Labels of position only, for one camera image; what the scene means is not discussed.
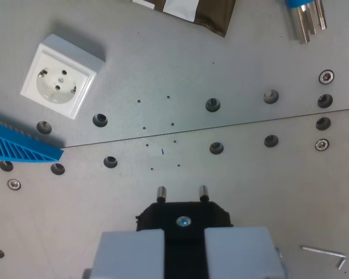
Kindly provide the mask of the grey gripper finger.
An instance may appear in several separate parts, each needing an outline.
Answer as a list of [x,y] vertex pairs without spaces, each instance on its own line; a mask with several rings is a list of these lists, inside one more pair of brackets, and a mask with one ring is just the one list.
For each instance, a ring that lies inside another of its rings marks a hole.
[[164,230],[104,232],[91,278],[164,278]]
[[209,278],[286,277],[268,228],[207,228],[204,234]]

